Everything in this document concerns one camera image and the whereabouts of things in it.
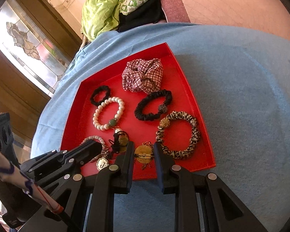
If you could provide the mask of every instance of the window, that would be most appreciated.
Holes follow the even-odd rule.
[[[15,0],[0,9],[0,50],[50,97],[70,64]]]

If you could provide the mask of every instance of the red tray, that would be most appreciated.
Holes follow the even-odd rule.
[[[76,93],[73,105],[71,107],[66,128],[64,130],[61,150],[71,150],[78,146],[84,138],[92,135],[98,135],[104,139],[107,145],[108,140],[113,140],[114,130],[97,130],[92,124],[92,117],[97,109],[90,103],[92,92],[100,85],[108,85],[111,89],[111,97],[120,97],[125,103],[124,114],[118,125],[129,134],[130,140],[135,143],[135,147],[143,142],[155,142],[155,133],[160,120],[140,121],[134,116],[134,110],[139,101],[146,97],[144,92],[130,92],[122,89],[121,74],[126,67],[127,62],[135,59],[151,60],[160,58],[163,65],[163,78],[161,89],[167,89],[172,92],[173,100],[168,106],[168,113],[172,111],[185,111],[195,116],[198,120],[198,128],[201,132],[201,139],[198,142],[191,158],[187,160],[176,160],[175,163],[187,168],[189,171],[197,171],[216,166],[212,146],[206,131],[206,127],[196,103],[196,99],[191,88],[176,61],[172,51],[166,43],[159,44],[128,56],[104,69],[93,74],[81,82]],[[98,97],[103,98],[105,94],[101,93]],[[144,109],[143,113],[156,113],[158,105],[164,101],[164,98],[158,98],[152,101]],[[109,104],[99,115],[99,123],[108,123],[118,110],[117,103]],[[165,145],[170,150],[184,150],[189,145],[191,137],[191,126],[188,122],[175,120],[165,131]],[[155,162],[152,161],[149,166],[142,170],[142,164],[135,161],[133,170],[134,180],[145,180],[156,178]],[[84,176],[98,173],[96,162],[87,163],[82,167]]]

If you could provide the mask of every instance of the silver pendant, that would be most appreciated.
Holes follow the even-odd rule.
[[[100,171],[101,169],[103,169],[104,167],[108,166],[108,161],[105,158],[100,158],[97,161],[97,169]]]

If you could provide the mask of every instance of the black cloth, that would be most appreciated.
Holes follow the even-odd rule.
[[[125,32],[138,26],[157,23],[165,19],[160,0],[148,0],[127,16],[119,13],[118,32]]]

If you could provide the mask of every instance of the checkered fabric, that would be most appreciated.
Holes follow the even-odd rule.
[[[144,91],[149,94],[160,90],[163,67],[160,59],[136,59],[127,62],[122,73],[122,87],[131,92]]]

